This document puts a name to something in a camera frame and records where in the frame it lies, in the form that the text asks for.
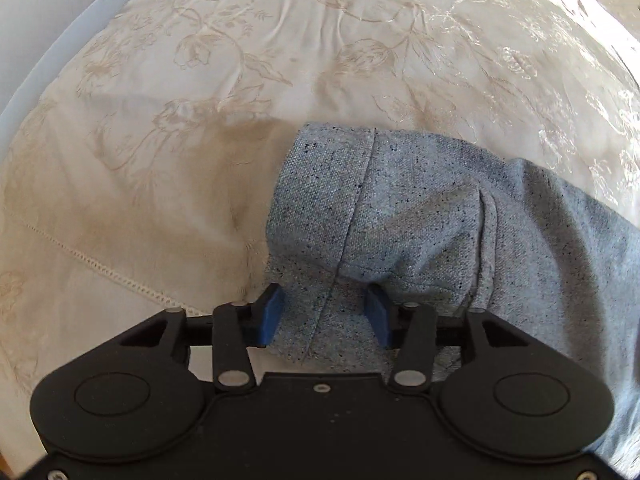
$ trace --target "silver screw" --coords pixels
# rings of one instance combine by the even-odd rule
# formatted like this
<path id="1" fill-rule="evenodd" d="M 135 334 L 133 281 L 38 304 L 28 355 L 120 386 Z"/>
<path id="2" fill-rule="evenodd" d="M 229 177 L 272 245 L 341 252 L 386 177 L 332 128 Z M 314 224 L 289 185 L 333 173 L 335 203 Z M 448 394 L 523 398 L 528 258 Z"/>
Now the silver screw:
<path id="1" fill-rule="evenodd" d="M 400 386 L 421 386 L 427 377 L 418 370 L 402 370 L 394 375 L 394 381 Z"/>
<path id="2" fill-rule="evenodd" d="M 328 394 L 331 391 L 331 386 L 324 383 L 319 383 L 314 386 L 314 391 L 319 394 Z"/>
<path id="3" fill-rule="evenodd" d="M 53 471 L 49 471 L 47 475 L 47 480 L 68 480 L 66 475 L 62 471 L 58 471 L 54 469 Z"/>
<path id="4" fill-rule="evenodd" d="M 242 370 L 228 370 L 218 376 L 218 382 L 229 388 L 239 388 L 249 383 L 249 374 Z"/>

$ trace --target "gray garment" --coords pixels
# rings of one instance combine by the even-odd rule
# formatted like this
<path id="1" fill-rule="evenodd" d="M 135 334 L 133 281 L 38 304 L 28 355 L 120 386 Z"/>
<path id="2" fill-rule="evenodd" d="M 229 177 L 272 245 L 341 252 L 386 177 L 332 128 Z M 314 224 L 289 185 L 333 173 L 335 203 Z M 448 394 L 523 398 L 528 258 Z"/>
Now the gray garment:
<path id="1" fill-rule="evenodd" d="M 287 293 L 273 347 L 293 361 L 388 373 L 364 283 L 441 314 L 487 308 L 612 389 L 610 458 L 640 431 L 640 231 L 551 171 L 420 132 L 308 124 L 267 226 Z M 436 370 L 456 366 L 445 352 Z"/>

